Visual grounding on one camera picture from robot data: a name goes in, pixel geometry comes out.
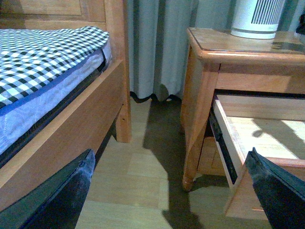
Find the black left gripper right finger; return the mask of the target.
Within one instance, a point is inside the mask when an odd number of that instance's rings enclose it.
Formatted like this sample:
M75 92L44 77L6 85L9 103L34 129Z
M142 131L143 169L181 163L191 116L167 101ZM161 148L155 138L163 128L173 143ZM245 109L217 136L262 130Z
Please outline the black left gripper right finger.
M248 152L245 165L258 200L273 229L305 227L305 182L257 153Z

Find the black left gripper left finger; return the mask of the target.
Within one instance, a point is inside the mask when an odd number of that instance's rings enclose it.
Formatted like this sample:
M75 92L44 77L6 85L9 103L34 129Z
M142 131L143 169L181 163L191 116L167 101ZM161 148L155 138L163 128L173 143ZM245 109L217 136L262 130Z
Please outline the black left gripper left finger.
M0 213L2 229L73 229L90 189L95 153L87 149Z

